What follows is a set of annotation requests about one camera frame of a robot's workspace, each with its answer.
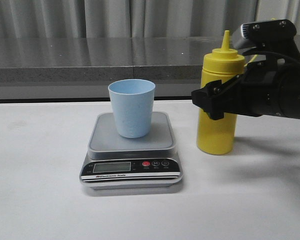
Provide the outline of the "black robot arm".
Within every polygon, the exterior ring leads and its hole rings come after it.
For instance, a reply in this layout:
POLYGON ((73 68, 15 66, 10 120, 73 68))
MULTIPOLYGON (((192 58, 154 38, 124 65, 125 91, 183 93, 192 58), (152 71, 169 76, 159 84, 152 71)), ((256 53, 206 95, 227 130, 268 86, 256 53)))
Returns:
POLYGON ((226 113, 300 119, 300 63, 252 62, 243 74, 225 83, 209 82, 194 90, 191 98, 212 120, 223 119, 226 113))

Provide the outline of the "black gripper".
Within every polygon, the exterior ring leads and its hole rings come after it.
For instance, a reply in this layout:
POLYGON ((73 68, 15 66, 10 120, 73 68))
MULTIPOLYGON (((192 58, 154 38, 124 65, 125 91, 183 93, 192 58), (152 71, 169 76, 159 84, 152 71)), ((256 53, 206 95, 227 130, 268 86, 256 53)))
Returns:
POLYGON ((215 80, 191 92, 192 103, 202 108, 211 120, 221 120, 224 113, 251 117, 275 116, 275 61, 249 63, 244 74, 222 83, 215 80))

